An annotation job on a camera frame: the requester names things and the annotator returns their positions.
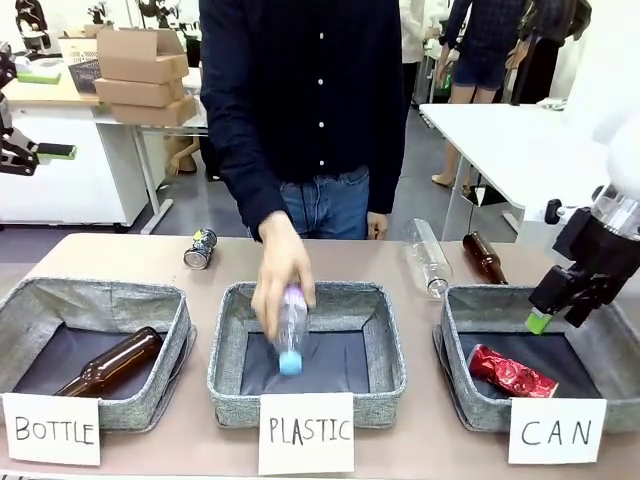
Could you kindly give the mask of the person's right hand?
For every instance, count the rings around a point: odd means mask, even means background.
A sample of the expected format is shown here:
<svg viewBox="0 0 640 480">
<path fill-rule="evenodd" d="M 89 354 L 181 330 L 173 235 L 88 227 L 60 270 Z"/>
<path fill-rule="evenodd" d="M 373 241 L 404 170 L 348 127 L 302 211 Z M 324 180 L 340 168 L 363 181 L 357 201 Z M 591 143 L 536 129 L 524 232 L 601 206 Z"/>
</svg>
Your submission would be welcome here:
<svg viewBox="0 0 640 480">
<path fill-rule="evenodd" d="M 280 303 L 290 283 L 298 283 L 308 306 L 316 304 L 311 261 L 288 215 L 271 213 L 258 229 L 263 244 L 252 308 L 265 335 L 277 336 Z"/>
</svg>

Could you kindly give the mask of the person's left hand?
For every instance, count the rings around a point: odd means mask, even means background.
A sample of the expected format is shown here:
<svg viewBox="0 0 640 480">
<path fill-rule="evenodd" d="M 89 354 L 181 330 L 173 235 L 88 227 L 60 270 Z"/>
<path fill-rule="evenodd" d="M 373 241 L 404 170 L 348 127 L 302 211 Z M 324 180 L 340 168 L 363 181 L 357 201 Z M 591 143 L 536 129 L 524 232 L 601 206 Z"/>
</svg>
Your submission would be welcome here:
<svg viewBox="0 0 640 480">
<path fill-rule="evenodd" d="M 389 228 L 389 219 L 386 214 L 375 212 L 367 213 L 367 239 L 385 240 Z"/>
</svg>

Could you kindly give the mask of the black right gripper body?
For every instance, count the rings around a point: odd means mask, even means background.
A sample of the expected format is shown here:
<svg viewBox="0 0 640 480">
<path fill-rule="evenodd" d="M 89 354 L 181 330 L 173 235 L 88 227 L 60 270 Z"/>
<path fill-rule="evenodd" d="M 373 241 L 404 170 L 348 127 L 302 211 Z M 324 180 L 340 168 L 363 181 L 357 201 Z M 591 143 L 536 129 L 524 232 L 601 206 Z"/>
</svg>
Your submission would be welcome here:
<svg viewBox="0 0 640 480">
<path fill-rule="evenodd" d="M 576 210 L 553 249 L 572 262 L 559 271 L 556 306 L 609 304 L 639 268 L 639 242 L 613 232 L 587 207 Z"/>
</svg>

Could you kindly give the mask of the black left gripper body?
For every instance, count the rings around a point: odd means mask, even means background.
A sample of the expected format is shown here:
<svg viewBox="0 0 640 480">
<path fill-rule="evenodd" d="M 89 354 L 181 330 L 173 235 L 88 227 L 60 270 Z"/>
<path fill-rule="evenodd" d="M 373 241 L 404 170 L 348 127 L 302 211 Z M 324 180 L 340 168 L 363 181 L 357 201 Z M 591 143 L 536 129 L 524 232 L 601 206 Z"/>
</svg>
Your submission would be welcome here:
<svg viewBox="0 0 640 480">
<path fill-rule="evenodd" d="M 8 42 L 1 43 L 1 88 L 4 88 L 16 76 L 16 67 L 13 61 L 11 46 Z M 18 145 L 14 140 L 14 128 L 9 110 L 9 103 L 4 94 L 1 94 L 1 148 L 3 150 L 17 150 Z"/>
</svg>

